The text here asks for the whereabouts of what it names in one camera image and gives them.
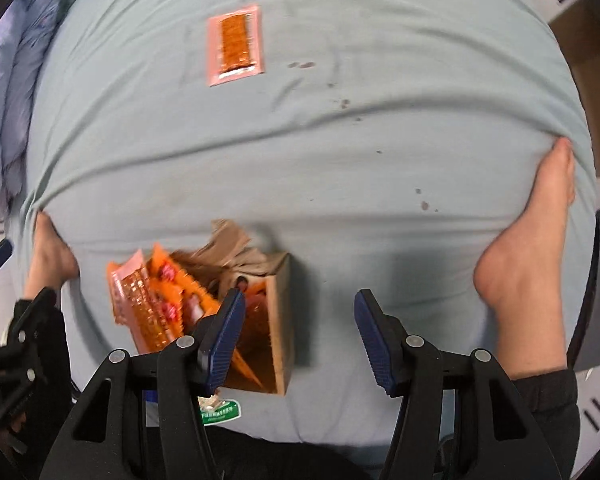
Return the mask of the blue white snack bag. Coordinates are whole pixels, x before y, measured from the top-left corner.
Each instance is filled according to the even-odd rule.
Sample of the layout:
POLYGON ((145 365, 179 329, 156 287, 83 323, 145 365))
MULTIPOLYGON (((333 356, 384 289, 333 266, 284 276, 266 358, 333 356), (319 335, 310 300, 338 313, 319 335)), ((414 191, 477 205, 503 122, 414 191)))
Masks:
POLYGON ((143 392, 144 401, 147 403, 158 403, 158 393, 156 390, 145 390, 143 392))

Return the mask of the orange spicy strip packet top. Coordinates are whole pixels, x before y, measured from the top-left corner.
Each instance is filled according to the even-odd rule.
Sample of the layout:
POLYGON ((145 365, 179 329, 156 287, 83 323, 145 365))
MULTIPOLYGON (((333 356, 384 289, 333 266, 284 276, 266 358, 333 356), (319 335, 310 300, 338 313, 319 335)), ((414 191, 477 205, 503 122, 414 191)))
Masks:
POLYGON ((220 303, 158 243, 148 263, 149 287, 175 336, 189 333, 197 322, 218 313, 220 303))

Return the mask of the brown cardboard box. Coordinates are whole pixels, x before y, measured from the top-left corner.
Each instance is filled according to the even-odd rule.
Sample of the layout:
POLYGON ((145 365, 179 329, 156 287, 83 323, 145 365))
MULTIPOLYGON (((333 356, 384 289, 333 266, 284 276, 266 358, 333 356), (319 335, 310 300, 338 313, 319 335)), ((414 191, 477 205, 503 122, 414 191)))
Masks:
POLYGON ((171 257, 216 300, 233 288, 244 296, 244 324, 224 386, 285 394, 294 370, 289 255, 262 252, 236 222, 215 220, 206 246, 171 257))

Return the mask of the person's left foot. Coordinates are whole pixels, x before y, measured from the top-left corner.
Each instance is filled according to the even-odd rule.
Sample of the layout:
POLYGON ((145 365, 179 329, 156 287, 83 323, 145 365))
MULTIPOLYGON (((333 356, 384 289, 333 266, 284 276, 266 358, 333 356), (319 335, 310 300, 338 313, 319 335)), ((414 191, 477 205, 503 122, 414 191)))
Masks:
POLYGON ((22 298, 33 300, 44 288, 59 292, 79 275, 71 248, 58 235, 52 219, 40 211, 35 218, 32 259, 22 298))

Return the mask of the person's foot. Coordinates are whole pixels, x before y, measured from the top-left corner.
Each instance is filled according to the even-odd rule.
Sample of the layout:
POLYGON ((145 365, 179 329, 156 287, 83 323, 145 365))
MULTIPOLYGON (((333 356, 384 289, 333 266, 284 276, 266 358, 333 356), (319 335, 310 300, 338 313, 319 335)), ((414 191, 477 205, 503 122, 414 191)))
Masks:
POLYGON ((32 259, 22 298, 33 300, 44 288, 59 292, 79 275, 71 248, 58 235, 52 219, 40 211, 35 218, 32 259))
POLYGON ((567 367, 562 256, 574 196, 572 146, 559 138, 536 170, 526 208, 475 268, 475 289, 498 326, 496 356, 510 378, 567 367))

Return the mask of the green chicken foot packet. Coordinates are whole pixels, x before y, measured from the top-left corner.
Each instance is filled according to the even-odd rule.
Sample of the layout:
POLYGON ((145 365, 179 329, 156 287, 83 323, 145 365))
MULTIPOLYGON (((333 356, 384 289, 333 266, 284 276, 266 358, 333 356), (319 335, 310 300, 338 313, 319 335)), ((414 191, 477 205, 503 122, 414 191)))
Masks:
POLYGON ((222 399, 218 394, 210 398, 198 398, 201 420, 204 426, 225 424, 242 416, 240 405, 235 400, 222 399))

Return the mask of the pink spicy strip packet left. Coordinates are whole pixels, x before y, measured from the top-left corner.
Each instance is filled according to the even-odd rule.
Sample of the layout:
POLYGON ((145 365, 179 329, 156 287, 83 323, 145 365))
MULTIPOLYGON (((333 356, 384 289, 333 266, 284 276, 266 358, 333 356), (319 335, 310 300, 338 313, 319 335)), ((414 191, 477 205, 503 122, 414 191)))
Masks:
POLYGON ((143 252, 107 264, 114 322, 126 326, 140 354, 155 353, 183 335, 181 291, 160 281, 143 252))

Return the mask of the person's right foot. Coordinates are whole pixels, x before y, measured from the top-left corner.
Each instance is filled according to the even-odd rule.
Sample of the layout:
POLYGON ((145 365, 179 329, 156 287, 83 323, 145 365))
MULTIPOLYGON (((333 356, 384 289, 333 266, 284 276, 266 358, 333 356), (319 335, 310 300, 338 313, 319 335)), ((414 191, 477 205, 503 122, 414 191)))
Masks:
POLYGON ((567 367, 562 256, 574 196, 572 146, 559 138, 536 170, 526 208, 475 268, 475 289, 498 326, 496 356, 510 378, 567 367))

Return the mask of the light blue bed sheet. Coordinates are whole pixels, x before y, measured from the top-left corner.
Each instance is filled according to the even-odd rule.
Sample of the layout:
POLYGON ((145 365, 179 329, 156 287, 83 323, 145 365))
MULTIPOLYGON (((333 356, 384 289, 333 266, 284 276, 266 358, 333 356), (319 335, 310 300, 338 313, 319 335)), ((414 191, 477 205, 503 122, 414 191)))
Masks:
POLYGON ((489 347, 472 284, 520 213, 556 136, 577 156, 562 267, 576 327, 594 236, 585 112, 531 0, 78 0, 33 107, 26 195, 9 222, 18 266, 44 211, 73 249, 62 294, 85 385, 131 348, 106 266, 160 243, 198 248, 215 219, 291 256, 296 364, 284 396, 242 392, 238 431, 355 448, 389 441, 353 298, 443 350, 489 347), (207 84, 208 19, 256 4, 264 73, 207 84))

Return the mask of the pink spicy strip packet upright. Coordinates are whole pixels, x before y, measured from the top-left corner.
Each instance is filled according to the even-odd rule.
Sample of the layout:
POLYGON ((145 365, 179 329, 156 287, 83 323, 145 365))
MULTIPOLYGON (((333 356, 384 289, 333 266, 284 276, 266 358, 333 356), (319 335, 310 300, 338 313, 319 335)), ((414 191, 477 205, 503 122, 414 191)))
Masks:
POLYGON ((207 32, 209 87, 264 73, 260 6, 212 16, 207 32))

